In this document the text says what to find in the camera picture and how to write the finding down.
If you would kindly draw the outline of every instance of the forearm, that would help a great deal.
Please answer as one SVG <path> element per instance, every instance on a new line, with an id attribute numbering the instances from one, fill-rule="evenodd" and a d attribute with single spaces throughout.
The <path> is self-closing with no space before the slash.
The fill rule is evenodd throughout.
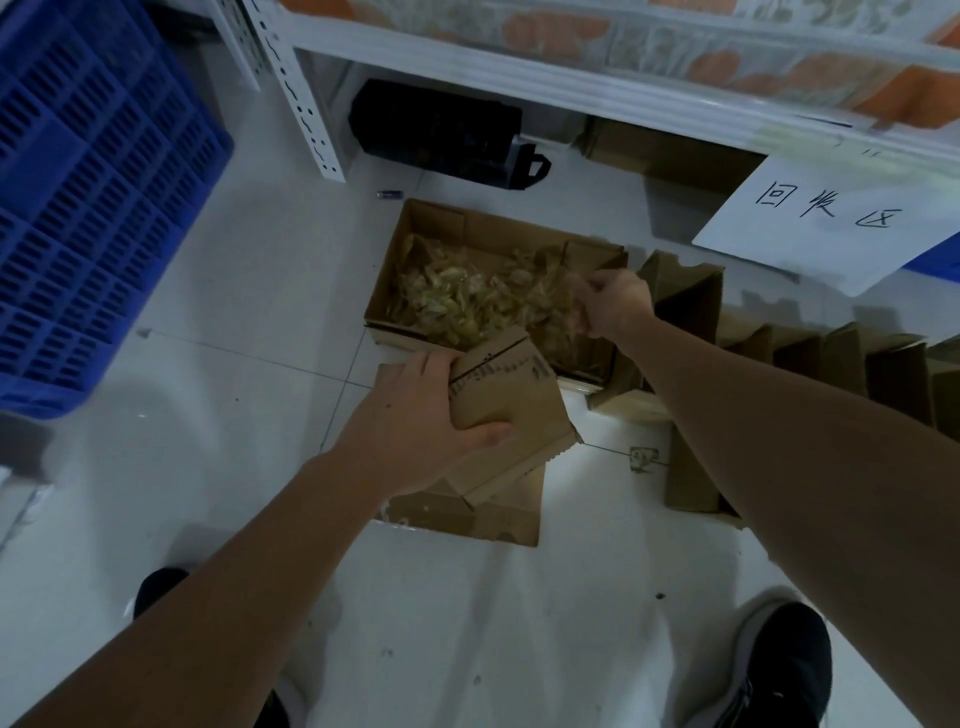
<path id="1" fill-rule="evenodd" d="M 621 348 L 784 571 L 924 723 L 953 720 L 956 444 L 653 317 Z"/>
<path id="2" fill-rule="evenodd" d="M 379 506 L 378 493 L 336 455 L 310 461 L 16 728 L 253 725 L 321 589 Z"/>

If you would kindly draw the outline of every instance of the right hand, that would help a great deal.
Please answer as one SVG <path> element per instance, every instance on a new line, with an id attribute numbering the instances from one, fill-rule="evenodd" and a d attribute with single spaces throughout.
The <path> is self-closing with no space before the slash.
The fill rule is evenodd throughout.
<path id="1" fill-rule="evenodd" d="M 594 271 L 585 278 L 570 277 L 576 306 L 574 330 L 619 345 L 638 319 L 654 315 L 650 288 L 628 270 Z"/>

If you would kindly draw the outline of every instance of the left hand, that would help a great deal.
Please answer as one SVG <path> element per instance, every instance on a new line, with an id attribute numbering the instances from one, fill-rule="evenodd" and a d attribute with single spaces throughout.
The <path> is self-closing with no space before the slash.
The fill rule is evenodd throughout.
<path id="1" fill-rule="evenodd" d="M 447 384 L 456 352 L 418 352 L 386 367 L 354 410 L 331 453 L 375 480 L 383 499 L 415 493 L 479 449 L 513 435 L 509 423 L 455 429 Z"/>

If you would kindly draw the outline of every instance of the black bag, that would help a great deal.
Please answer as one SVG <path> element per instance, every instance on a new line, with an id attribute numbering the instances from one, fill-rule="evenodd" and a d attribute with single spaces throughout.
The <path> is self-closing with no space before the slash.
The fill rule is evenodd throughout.
<path id="1" fill-rule="evenodd" d="M 523 112 L 498 101 L 392 81 L 367 81 L 350 107 L 350 130 L 363 151 L 505 189 L 546 177 L 550 161 L 516 140 Z M 531 168 L 540 169 L 531 174 Z"/>

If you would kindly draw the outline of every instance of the crumpled paper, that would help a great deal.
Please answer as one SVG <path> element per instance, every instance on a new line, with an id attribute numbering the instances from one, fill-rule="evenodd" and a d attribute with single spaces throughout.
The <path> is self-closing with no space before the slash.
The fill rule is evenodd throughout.
<path id="1" fill-rule="evenodd" d="M 475 265 L 461 246 L 411 234 L 396 271 L 388 316 L 427 340 L 467 350 L 513 324 L 553 364 L 575 369 L 569 322 L 573 297 L 561 249 L 514 250 L 493 270 Z"/>

